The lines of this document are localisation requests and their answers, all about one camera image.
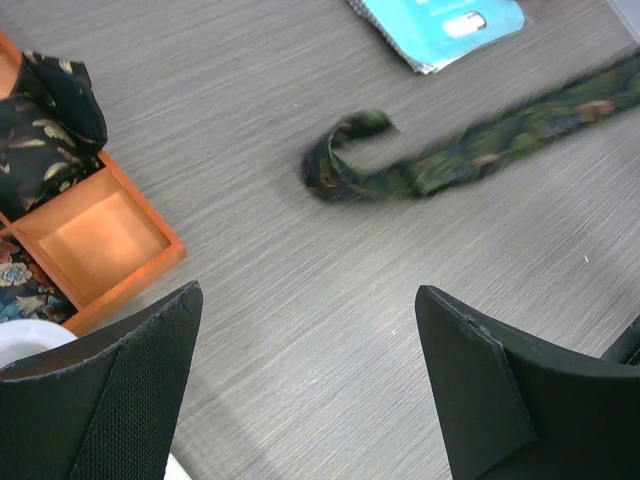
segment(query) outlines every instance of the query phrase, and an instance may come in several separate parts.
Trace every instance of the floral patterned fabric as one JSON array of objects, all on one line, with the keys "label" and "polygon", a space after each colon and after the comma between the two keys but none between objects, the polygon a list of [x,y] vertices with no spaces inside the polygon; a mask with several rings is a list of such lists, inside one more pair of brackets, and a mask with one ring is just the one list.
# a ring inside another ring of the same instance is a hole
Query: floral patterned fabric
[{"label": "floral patterned fabric", "polygon": [[39,318],[56,323],[76,309],[13,239],[0,239],[0,323]]},{"label": "floral patterned fabric", "polygon": [[379,171],[358,171],[336,154],[352,141],[393,130],[383,112],[357,112],[338,122],[305,155],[302,177],[309,191],[327,202],[428,198],[493,175],[639,105],[640,50]]},{"label": "floral patterned fabric", "polygon": [[16,220],[93,174],[106,141],[84,65],[24,52],[0,101],[0,211]]}]

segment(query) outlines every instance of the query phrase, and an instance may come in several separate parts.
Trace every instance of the wooden box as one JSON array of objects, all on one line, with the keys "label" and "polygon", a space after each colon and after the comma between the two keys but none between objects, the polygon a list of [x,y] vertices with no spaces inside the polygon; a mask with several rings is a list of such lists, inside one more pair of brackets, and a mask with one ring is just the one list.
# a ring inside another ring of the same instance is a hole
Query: wooden box
[{"label": "wooden box", "polygon": [[[0,99],[15,84],[20,51],[0,31]],[[184,246],[113,159],[43,206],[10,222],[13,237],[78,310],[64,326],[76,335],[101,321],[174,268]]]}]

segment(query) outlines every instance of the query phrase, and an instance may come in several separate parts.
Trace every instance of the folded silk fabric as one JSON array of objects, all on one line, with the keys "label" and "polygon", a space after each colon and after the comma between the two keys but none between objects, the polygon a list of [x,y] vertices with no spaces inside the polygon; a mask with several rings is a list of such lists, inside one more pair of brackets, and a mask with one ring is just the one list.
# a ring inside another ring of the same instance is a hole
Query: folded silk fabric
[{"label": "folded silk fabric", "polygon": [[417,155],[364,172],[336,153],[393,129],[383,112],[345,117],[304,156],[302,178],[327,201],[427,198],[481,180],[572,133],[640,105],[640,50],[451,135]]},{"label": "folded silk fabric", "polygon": [[106,141],[85,66],[24,52],[0,100],[0,211],[16,220],[96,172]]},{"label": "folded silk fabric", "polygon": [[76,309],[13,239],[0,238],[0,323],[38,318],[68,320]]}]

